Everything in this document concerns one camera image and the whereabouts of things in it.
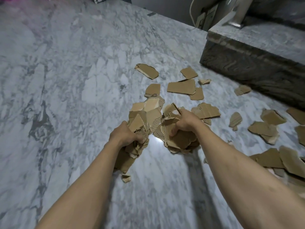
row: marble floor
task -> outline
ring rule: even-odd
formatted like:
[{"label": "marble floor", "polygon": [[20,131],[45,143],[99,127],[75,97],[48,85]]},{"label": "marble floor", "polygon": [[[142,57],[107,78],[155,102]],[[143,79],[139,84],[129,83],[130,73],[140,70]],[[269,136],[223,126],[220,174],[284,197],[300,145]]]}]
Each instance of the marble floor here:
[{"label": "marble floor", "polygon": [[[262,108],[287,118],[275,146],[305,155],[287,106],[255,91],[236,96],[238,83],[199,64],[206,32],[120,0],[20,0],[0,6],[0,228],[34,228],[41,216],[100,152],[110,132],[161,84],[165,104],[191,109],[200,101],[166,92],[186,66],[210,78],[204,101],[221,117],[211,129],[246,155],[271,146],[247,127]],[[154,66],[150,80],[134,69]],[[238,111],[237,132],[228,127]],[[202,149],[171,154],[150,135],[130,168],[132,181],[113,176],[103,228],[242,228],[221,195]]]}]

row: forearm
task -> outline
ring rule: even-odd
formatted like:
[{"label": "forearm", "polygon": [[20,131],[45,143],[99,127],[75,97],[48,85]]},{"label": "forearm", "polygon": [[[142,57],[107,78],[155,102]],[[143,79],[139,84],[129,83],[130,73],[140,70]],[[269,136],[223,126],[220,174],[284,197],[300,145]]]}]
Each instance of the forearm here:
[{"label": "forearm", "polygon": [[244,228],[304,225],[302,200],[281,181],[205,125],[197,125],[195,133],[221,193]]},{"label": "forearm", "polygon": [[108,142],[88,169],[44,215],[37,229],[100,226],[119,149],[115,142]]}]

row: hand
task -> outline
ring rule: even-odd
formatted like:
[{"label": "hand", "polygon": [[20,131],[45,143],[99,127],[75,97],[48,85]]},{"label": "hand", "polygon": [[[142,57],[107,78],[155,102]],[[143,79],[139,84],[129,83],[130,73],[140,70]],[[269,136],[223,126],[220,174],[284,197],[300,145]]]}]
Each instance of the hand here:
[{"label": "hand", "polygon": [[109,137],[109,141],[115,141],[120,148],[129,145],[135,140],[140,144],[144,143],[143,136],[130,131],[126,121],[123,121],[117,128],[115,128],[112,133],[110,133]]},{"label": "hand", "polygon": [[194,132],[196,125],[204,124],[194,113],[180,108],[181,119],[173,127],[170,136],[175,136],[178,130]]}]

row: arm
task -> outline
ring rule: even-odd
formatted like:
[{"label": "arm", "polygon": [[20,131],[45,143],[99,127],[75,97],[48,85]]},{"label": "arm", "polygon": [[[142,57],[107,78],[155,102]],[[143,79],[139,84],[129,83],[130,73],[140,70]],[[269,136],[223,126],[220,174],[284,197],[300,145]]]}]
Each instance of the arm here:
[{"label": "arm", "polygon": [[109,186],[121,147],[143,137],[123,121],[88,169],[67,189],[38,223],[36,229],[94,229],[105,214]]},{"label": "arm", "polygon": [[196,134],[223,197],[245,229],[304,228],[305,204],[295,192],[224,142],[192,112],[180,110],[172,136],[178,130]]}]

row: left hand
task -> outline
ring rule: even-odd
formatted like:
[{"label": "left hand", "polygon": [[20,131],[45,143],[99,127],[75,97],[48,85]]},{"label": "left hand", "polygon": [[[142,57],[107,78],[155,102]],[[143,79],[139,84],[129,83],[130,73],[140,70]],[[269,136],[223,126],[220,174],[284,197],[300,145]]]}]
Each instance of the left hand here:
[{"label": "left hand", "polygon": [[127,146],[134,141],[138,141],[140,144],[144,143],[144,138],[141,135],[135,134],[130,131],[127,126],[127,122],[123,121],[112,133],[110,133],[109,141],[116,141],[121,147]]}]

